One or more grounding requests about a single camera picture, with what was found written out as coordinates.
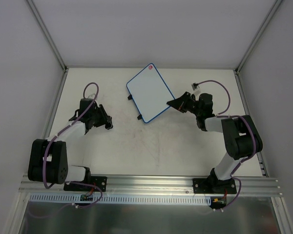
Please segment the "black whiteboard eraser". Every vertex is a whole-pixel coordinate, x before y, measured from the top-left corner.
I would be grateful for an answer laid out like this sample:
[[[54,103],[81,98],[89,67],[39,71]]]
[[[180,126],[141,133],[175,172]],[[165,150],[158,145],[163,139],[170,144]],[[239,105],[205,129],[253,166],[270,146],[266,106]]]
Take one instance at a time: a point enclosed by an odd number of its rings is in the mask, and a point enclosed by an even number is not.
[[[113,124],[112,124],[112,122],[108,122],[107,124],[105,124],[105,128],[106,128],[107,130],[112,129],[112,128],[113,128]]]

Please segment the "blue framed whiteboard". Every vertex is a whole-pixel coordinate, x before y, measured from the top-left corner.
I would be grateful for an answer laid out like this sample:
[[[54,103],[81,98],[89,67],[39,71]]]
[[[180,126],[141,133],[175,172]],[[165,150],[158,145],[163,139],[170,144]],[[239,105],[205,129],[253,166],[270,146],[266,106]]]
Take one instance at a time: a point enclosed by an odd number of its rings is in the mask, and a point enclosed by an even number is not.
[[[167,102],[175,99],[172,91],[164,81],[153,63],[148,64],[138,74],[126,83],[129,95],[142,115],[142,121],[147,124],[153,121],[170,106]]]

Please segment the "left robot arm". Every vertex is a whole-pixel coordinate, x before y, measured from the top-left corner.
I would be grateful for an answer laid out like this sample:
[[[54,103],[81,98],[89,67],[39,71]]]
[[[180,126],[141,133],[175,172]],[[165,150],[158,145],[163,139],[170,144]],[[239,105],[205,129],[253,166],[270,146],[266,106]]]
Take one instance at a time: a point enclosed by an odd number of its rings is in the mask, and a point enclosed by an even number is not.
[[[27,176],[31,181],[45,184],[63,184],[75,181],[81,190],[92,186],[88,168],[68,163],[68,148],[86,135],[93,127],[113,128],[112,117],[102,104],[90,98],[80,100],[79,109],[62,130],[47,139],[36,139],[32,143]]]

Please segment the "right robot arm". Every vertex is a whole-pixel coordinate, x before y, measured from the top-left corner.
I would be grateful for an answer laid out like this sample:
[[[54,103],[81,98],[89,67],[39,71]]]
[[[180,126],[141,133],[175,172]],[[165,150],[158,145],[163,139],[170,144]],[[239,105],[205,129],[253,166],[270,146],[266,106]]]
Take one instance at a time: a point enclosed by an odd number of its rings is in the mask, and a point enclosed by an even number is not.
[[[177,99],[167,102],[168,106],[181,113],[195,115],[196,123],[204,132],[222,133],[226,153],[221,162],[212,168],[205,179],[194,178],[195,194],[236,194],[237,189],[233,175],[241,164],[261,152],[263,143],[249,115],[216,116],[213,113],[212,95],[203,93],[198,99],[185,92]]]

